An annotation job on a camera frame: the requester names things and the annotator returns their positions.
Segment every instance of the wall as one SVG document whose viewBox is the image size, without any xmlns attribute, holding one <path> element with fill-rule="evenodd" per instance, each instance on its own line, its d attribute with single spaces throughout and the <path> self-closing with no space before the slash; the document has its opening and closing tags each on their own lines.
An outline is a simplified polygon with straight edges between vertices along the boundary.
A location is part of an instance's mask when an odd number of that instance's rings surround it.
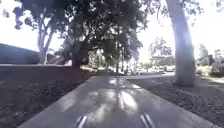
<svg viewBox="0 0 224 128">
<path fill-rule="evenodd" d="M 0 64 L 37 64 L 35 51 L 0 43 Z"/>
</svg>

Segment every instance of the mulch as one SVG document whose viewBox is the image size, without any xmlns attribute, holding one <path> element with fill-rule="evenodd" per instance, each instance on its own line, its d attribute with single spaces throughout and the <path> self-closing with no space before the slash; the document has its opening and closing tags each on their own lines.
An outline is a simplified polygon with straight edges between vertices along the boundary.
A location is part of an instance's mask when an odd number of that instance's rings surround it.
<svg viewBox="0 0 224 128">
<path fill-rule="evenodd" d="M 129 81 L 224 128 L 224 91 L 219 89 L 224 85 L 220 83 L 200 79 L 195 87 L 184 88 L 173 85 L 173 77 Z"/>
<path fill-rule="evenodd" d="M 0 128 L 15 128 L 93 73 L 71 67 L 0 67 Z"/>
</svg>

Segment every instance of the tree trunk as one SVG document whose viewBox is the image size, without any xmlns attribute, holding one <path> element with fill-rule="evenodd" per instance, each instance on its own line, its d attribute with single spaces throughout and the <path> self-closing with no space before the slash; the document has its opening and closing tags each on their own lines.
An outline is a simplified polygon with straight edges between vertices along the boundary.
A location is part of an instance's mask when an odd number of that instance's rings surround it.
<svg viewBox="0 0 224 128">
<path fill-rule="evenodd" d="M 189 28 L 179 0 L 166 0 L 176 46 L 175 84 L 193 86 L 195 79 L 194 49 Z"/>
</svg>

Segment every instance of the road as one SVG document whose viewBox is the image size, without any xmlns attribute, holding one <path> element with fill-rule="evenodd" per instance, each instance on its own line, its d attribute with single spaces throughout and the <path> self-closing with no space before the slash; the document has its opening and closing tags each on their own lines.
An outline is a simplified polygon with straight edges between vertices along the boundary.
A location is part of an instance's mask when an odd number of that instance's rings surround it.
<svg viewBox="0 0 224 128">
<path fill-rule="evenodd" d="M 124 77 L 106 76 L 91 77 L 19 128 L 147 128 L 142 115 L 154 128 L 218 128 Z"/>
</svg>

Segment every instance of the sky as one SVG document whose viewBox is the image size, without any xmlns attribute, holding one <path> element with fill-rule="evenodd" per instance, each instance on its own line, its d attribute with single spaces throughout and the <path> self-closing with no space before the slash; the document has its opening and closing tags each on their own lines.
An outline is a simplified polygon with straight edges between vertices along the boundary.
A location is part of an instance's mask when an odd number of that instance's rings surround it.
<svg viewBox="0 0 224 128">
<path fill-rule="evenodd" d="M 215 49 L 224 49 L 224 11 L 217 13 L 214 0 L 203 0 L 201 6 L 204 13 L 197 16 L 194 27 L 189 25 L 192 43 L 195 46 L 195 57 L 198 56 L 198 44 L 204 44 L 210 53 Z M 37 48 L 37 31 L 26 25 L 23 25 L 21 30 L 16 30 L 15 15 L 12 12 L 14 7 L 20 5 L 14 0 L 2 0 L 0 4 L 0 12 L 7 9 L 10 12 L 10 18 L 4 18 L 0 14 L 0 43 L 27 48 L 38 51 Z M 174 39 L 169 18 L 160 16 L 160 22 L 163 27 L 156 20 L 156 16 L 150 16 L 148 28 L 138 33 L 139 40 L 143 43 L 143 48 L 140 49 L 139 61 L 145 61 L 149 58 L 148 47 L 156 37 L 163 37 L 167 43 L 174 50 Z M 63 43 L 62 39 L 58 39 L 58 35 L 53 36 L 50 48 L 57 50 Z"/>
</svg>

